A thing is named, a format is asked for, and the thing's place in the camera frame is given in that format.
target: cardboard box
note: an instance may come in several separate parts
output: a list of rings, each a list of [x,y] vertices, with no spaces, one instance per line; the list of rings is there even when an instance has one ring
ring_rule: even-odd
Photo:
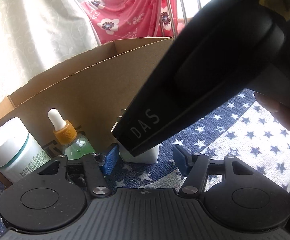
[[[115,138],[111,128],[163,57],[172,38],[116,40],[57,64],[32,78],[0,103],[0,126],[19,117],[51,156],[61,145],[48,111],[59,110],[96,151]],[[6,186],[11,182],[0,173]]]

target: metal screw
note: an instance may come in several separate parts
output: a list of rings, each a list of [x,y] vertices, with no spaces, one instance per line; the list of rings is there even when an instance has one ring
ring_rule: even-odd
[[[193,186],[186,186],[182,188],[182,191],[186,194],[195,194],[196,192],[198,192],[198,189]]]
[[[109,188],[107,187],[96,187],[93,189],[93,192],[97,195],[104,195],[109,192]]]

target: green liquid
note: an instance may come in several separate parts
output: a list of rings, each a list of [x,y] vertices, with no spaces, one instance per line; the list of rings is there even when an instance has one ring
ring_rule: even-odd
[[[64,146],[63,152],[69,160],[77,160],[85,154],[94,153],[95,150],[85,136],[78,134],[71,144]]]

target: pink fabric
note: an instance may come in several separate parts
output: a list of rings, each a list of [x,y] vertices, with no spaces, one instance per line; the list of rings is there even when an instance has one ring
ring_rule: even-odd
[[[170,0],[177,30],[176,0]],[[166,0],[89,0],[85,10],[102,44],[118,39],[173,36]],[[159,18],[162,18],[162,35]]]

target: dropper bottle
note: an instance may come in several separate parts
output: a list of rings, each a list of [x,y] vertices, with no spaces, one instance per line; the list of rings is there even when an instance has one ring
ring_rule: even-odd
[[[62,153],[67,155],[69,160],[76,160],[85,154],[95,153],[88,139],[82,134],[78,134],[73,125],[68,120],[64,120],[57,109],[50,109],[48,117],[54,125],[55,137],[63,146]]]

